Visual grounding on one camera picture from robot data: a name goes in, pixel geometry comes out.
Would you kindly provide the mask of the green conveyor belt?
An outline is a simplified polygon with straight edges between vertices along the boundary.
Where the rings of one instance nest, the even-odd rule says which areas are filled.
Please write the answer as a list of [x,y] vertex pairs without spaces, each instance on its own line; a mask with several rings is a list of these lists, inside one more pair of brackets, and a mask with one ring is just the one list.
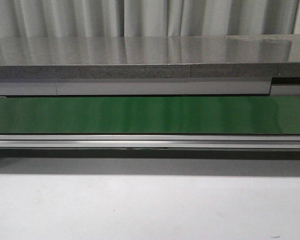
[[300,135],[300,96],[7,97],[0,134]]

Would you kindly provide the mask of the grey stone counter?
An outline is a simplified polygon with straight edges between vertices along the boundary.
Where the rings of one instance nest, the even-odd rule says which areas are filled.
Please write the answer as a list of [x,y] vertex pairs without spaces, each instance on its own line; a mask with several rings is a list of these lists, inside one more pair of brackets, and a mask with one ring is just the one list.
[[300,96],[300,34],[0,38],[0,96]]

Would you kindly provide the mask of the aluminium conveyor frame rail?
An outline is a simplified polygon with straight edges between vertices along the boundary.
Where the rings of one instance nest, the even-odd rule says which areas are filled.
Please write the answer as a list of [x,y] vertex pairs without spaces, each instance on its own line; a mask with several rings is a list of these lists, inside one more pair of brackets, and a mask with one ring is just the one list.
[[0,135],[0,148],[296,149],[300,135]]

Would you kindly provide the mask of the white pleated curtain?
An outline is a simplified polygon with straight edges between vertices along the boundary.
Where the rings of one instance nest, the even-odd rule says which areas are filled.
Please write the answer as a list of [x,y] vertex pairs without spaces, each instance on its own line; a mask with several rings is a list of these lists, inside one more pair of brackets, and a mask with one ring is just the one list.
[[0,38],[300,34],[300,0],[0,0]]

